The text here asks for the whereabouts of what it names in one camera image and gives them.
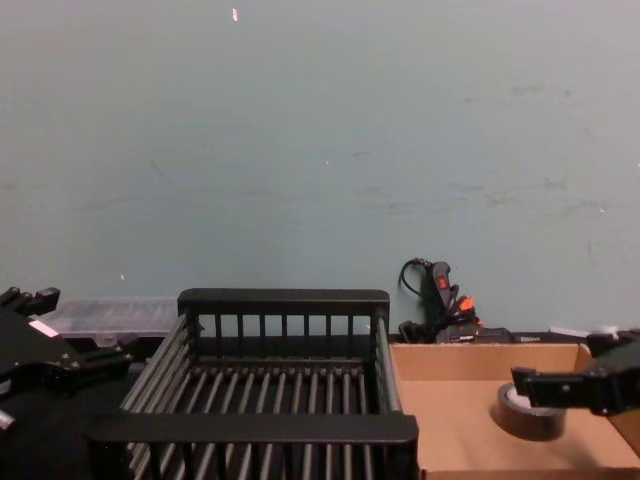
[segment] teal wall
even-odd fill
[[[492,325],[630,325],[638,18],[635,0],[3,0],[0,287],[372,287],[398,323],[421,255]]]

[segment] clear plastic container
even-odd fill
[[[151,297],[69,301],[40,319],[65,337],[108,346],[124,334],[164,337],[177,318],[175,298]]]

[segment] black wire basket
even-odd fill
[[[417,478],[386,292],[192,289],[178,311],[120,411],[85,432],[95,479]]]

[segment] cardboard box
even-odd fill
[[[582,370],[577,345],[392,345],[398,394],[420,427],[418,463],[427,480],[639,479],[640,417],[567,412],[557,440],[514,437],[493,421],[511,367]]]

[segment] black tape roll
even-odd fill
[[[496,423],[506,432],[525,440],[555,440],[564,432],[566,410],[531,407],[526,397],[519,397],[512,383],[498,390]]]

